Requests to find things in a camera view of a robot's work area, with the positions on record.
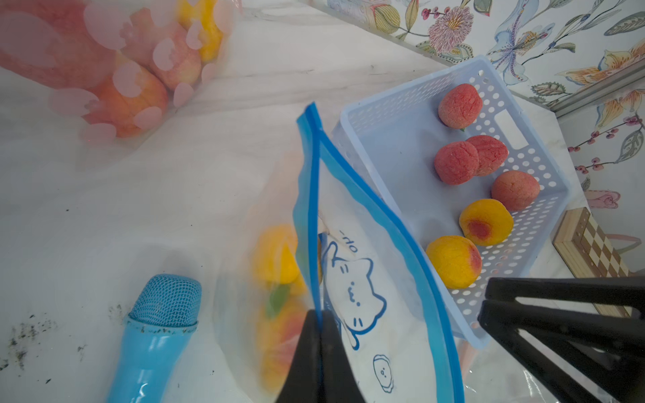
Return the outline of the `clear pink-zipper zip bag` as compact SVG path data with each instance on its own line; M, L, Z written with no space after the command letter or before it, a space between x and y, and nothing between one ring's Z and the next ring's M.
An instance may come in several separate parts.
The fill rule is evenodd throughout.
M242 11L239 1L217 1L223 33L218 57L203 63L195 23L178 22L179 1L4 1L1 4L1 166L60 162L97 170L127 159L218 73ZM166 87L161 122L120 139L110 124L82 116L98 98L89 92L116 72L116 56L140 64Z

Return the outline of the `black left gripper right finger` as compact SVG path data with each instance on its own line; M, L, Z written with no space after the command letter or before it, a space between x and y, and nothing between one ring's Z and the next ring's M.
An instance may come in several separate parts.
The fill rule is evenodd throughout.
M334 315L322 311L320 327L321 382L320 401L327 403L365 403L336 327Z

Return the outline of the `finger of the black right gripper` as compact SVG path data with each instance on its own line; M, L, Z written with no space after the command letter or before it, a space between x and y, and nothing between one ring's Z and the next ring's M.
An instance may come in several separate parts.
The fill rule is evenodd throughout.
M517 302L484 302L480 326L561 402L597 397L528 336L619 402L644 400L644 320L605 317Z
M644 278L492 278L485 290L486 300L514 302L517 297L631 307L644 312Z

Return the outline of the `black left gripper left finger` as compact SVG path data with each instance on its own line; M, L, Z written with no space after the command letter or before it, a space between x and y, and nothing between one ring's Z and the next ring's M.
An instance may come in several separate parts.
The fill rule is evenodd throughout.
M321 332L317 312L305 318L286 382L275 403L318 403L323 395Z

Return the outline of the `clear blue-zipper zip bag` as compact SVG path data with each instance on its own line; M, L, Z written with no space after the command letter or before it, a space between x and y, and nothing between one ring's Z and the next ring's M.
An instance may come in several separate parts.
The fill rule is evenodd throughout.
M463 401L448 312L420 247L332 143L315 104L297 128L215 282L216 339L237 386L275 402L315 310L319 327L322 311L334 315L366 402ZM258 237L282 223L297 232L300 297L265 289L252 271Z

